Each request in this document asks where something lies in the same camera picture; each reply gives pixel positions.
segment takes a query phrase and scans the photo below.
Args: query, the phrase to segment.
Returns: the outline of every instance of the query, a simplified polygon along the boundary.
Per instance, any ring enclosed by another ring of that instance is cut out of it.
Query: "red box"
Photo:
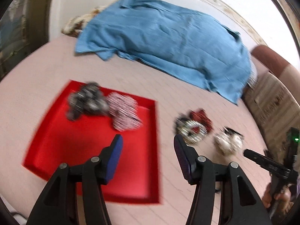
[[[123,151],[115,176],[103,185],[106,201],[122,203],[159,203],[158,141],[155,101],[129,95],[138,102],[137,115],[143,126],[137,130],[117,131],[112,119],[105,116],[81,117],[75,122],[66,118],[67,98],[83,83],[71,81],[53,103],[40,124],[25,157],[23,166],[44,180],[49,180],[60,163],[83,164],[109,146],[115,134],[123,137]],[[82,193],[81,183],[77,186]]]

